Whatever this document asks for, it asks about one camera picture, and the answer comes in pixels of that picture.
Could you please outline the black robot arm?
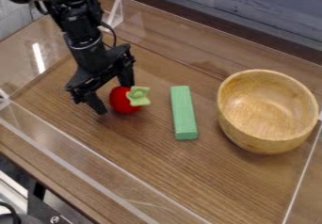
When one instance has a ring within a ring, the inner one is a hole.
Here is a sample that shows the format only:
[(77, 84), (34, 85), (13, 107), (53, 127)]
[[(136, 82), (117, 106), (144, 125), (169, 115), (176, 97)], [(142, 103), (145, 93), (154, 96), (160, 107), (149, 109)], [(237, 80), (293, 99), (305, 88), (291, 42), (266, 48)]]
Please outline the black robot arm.
[(86, 103), (99, 115), (107, 113), (97, 90), (114, 78), (125, 87), (136, 85), (132, 45), (106, 45), (101, 32), (110, 25), (102, 21), (103, 10), (98, 0), (11, 0), (17, 4), (35, 4), (53, 17), (63, 33), (77, 71), (66, 85), (74, 101)]

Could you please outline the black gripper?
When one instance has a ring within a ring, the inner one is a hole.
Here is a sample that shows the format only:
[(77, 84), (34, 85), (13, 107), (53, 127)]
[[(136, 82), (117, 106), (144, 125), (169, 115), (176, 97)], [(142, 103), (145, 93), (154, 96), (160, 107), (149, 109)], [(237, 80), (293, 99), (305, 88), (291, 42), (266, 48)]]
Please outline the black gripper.
[(107, 113), (103, 101), (97, 96), (97, 90), (115, 77), (123, 87), (136, 85), (132, 45), (123, 43), (106, 49), (103, 45), (91, 49), (71, 49), (77, 62), (77, 70), (66, 90), (71, 93), (77, 104), (86, 103), (99, 115)]

